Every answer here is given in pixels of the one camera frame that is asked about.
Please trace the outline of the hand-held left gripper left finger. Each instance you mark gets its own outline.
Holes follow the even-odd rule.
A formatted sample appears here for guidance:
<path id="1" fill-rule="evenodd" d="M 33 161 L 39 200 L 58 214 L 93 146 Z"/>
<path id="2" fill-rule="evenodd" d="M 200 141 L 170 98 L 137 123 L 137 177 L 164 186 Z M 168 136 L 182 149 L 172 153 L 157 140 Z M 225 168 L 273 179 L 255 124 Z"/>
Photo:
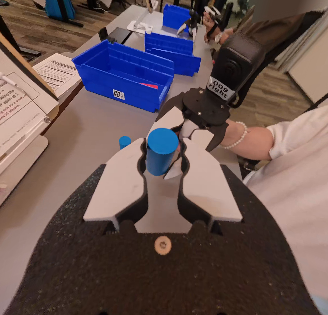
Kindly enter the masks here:
<path id="1" fill-rule="evenodd" d="M 114 230 L 130 220 L 134 224 L 148 210 L 146 169 L 146 139 L 139 138 L 113 155 L 84 213 L 85 222 L 109 221 Z"/>

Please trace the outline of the person's right forearm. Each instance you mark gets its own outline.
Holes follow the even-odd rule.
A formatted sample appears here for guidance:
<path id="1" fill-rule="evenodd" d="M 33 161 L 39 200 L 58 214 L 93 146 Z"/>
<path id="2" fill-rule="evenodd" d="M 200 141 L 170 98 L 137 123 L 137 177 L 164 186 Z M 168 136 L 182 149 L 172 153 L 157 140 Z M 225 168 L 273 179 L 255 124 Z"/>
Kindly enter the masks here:
<path id="1" fill-rule="evenodd" d="M 268 128 L 248 128 L 244 139 L 236 146 L 236 154 L 250 160 L 272 160 L 270 150 L 273 148 L 274 138 Z"/>

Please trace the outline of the person's white t-shirt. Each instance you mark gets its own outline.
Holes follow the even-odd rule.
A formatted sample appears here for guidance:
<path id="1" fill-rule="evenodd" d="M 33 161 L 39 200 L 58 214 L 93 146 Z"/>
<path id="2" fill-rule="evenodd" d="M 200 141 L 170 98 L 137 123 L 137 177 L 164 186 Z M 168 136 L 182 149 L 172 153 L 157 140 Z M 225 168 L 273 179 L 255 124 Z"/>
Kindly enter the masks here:
<path id="1" fill-rule="evenodd" d="M 285 235 L 303 280 L 322 314 L 328 284 L 328 109 L 292 121 L 250 128 L 270 159 L 245 185 L 266 206 Z"/>

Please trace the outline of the blue plastic bin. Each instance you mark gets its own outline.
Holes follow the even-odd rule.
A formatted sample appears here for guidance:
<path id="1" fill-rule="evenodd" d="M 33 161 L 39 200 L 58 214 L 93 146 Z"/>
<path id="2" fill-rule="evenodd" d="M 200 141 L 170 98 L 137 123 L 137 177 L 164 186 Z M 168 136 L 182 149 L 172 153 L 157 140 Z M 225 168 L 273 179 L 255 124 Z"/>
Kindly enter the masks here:
<path id="1" fill-rule="evenodd" d="M 174 63 L 174 74 L 193 76 L 198 73 L 200 57 L 193 55 L 192 40 L 157 34 L 145 34 L 145 51 Z"/>
<path id="2" fill-rule="evenodd" d="M 190 19 L 189 9 L 166 4 L 163 9 L 162 26 L 178 30 L 188 19 Z"/>
<path id="3" fill-rule="evenodd" d="M 108 40 L 72 59 L 84 87 L 92 93 L 154 113 L 174 79 L 174 63 Z M 158 90 L 140 83 L 158 85 Z"/>

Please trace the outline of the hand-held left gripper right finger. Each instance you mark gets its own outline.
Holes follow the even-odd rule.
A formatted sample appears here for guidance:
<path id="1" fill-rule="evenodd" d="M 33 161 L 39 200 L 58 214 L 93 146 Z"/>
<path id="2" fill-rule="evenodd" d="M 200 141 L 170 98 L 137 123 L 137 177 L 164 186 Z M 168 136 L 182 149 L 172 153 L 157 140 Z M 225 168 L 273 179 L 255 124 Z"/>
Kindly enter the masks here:
<path id="1" fill-rule="evenodd" d="M 189 223 L 241 222 L 243 217 L 219 161 L 188 138 L 181 143 L 181 167 L 177 206 Z"/>

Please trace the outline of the person's right hand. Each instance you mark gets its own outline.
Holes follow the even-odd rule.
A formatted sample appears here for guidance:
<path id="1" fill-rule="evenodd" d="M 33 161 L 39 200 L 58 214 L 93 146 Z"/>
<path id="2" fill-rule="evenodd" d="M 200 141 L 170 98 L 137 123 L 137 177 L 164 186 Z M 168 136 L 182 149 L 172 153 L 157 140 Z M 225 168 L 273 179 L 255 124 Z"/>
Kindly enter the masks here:
<path id="1" fill-rule="evenodd" d="M 228 126 L 225 131 L 224 138 L 220 143 L 220 145 L 223 147 L 228 147 L 235 144 L 241 139 L 245 132 L 245 125 L 243 123 L 234 122 L 229 119 L 226 121 L 226 123 Z"/>

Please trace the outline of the laminated paper sheet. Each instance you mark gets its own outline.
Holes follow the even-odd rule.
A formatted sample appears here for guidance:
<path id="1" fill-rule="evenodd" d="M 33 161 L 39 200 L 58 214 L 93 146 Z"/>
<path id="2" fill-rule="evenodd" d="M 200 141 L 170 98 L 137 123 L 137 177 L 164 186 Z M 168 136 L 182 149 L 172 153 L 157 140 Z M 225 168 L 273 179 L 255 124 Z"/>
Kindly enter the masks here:
<path id="1" fill-rule="evenodd" d="M 58 53 L 35 64 L 33 69 L 51 87 L 57 98 L 82 81 L 72 59 Z"/>

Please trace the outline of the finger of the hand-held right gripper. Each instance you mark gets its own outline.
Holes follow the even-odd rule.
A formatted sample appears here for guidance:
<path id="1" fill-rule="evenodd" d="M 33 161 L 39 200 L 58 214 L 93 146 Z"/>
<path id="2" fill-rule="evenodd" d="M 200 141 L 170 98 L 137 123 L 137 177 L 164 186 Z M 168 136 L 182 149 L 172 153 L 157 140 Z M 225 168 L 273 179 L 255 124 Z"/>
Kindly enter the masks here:
<path id="1" fill-rule="evenodd" d="M 185 118 L 183 113 L 177 107 L 171 108 L 166 114 L 164 114 L 159 119 L 157 118 L 154 124 L 152 125 L 148 135 L 147 140 L 152 131 L 158 128 L 166 128 L 174 132 L 179 136 L 182 126 L 184 124 Z"/>
<path id="2" fill-rule="evenodd" d="M 213 137 L 214 134 L 208 130 L 195 129 L 188 139 L 205 150 Z M 177 159 L 170 166 L 168 172 L 164 175 L 164 180 L 169 180 L 182 175 L 183 171 L 181 170 L 181 164 L 182 157 L 180 152 Z"/>

